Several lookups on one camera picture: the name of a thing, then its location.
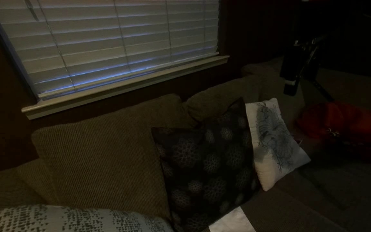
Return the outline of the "dark floral patterned pillow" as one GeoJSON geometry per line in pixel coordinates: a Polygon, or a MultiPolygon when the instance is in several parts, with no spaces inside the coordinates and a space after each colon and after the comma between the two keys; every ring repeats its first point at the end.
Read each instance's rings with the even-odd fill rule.
{"type": "Polygon", "coordinates": [[[197,128],[151,132],[175,232],[202,232],[259,192],[242,98],[197,128]]]}

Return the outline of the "large brown sofa back cushion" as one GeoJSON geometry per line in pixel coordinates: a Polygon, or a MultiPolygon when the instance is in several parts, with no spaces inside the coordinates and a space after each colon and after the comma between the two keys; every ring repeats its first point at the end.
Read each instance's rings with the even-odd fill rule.
{"type": "Polygon", "coordinates": [[[41,128],[32,142],[59,205],[170,218],[153,127],[193,128],[176,94],[77,123],[41,128]]]}

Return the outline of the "white pillow with grey print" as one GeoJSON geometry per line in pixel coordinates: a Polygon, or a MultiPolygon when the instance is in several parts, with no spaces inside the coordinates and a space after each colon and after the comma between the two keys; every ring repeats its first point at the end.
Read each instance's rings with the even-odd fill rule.
{"type": "Polygon", "coordinates": [[[254,168],[264,191],[311,161],[287,128],[276,98],[245,104],[254,168]]]}

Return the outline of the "window with white blinds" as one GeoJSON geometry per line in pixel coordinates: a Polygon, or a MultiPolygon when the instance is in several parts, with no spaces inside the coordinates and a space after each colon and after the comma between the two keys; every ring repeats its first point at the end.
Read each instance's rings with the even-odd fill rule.
{"type": "Polygon", "coordinates": [[[0,0],[29,120],[227,63],[219,0],[0,0]]]}

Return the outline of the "white cloth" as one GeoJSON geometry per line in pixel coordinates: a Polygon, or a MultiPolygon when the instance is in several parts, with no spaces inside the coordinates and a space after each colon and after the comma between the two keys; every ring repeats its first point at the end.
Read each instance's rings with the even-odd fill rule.
{"type": "Polygon", "coordinates": [[[256,232],[241,207],[237,207],[230,213],[209,226],[210,232],[256,232]]]}

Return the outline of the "brown fabric sofa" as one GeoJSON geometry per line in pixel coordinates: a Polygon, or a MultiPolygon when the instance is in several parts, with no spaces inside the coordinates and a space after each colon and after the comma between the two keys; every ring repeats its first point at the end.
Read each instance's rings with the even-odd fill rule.
{"type": "MultiPolygon", "coordinates": [[[[305,135],[295,128],[305,101],[302,91],[293,97],[283,94],[281,65],[278,58],[247,65],[243,70],[246,76],[262,78],[258,102],[277,99],[281,116],[296,141],[305,135]]],[[[259,192],[240,206],[256,232],[371,232],[371,164],[343,148],[317,149],[312,145],[309,139],[300,145],[310,157],[309,163],[281,178],[268,191],[260,184],[259,192]]],[[[70,207],[57,203],[52,180],[40,158],[0,171],[0,210],[25,205],[70,207]]],[[[174,230],[171,213],[170,218],[162,219],[174,230]]]]}

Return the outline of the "red bag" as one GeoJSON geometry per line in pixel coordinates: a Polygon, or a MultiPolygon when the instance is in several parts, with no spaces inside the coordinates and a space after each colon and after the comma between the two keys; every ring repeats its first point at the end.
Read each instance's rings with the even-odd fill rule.
{"type": "Polygon", "coordinates": [[[319,103],[307,107],[296,124],[308,137],[338,144],[371,163],[371,110],[338,101],[319,103]]]}

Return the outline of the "white pillow with grey speckles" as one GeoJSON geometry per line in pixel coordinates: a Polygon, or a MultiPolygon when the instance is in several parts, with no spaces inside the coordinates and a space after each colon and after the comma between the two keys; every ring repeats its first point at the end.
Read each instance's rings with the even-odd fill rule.
{"type": "Polygon", "coordinates": [[[0,210],[0,232],[174,232],[160,217],[110,209],[25,205],[0,210]]]}

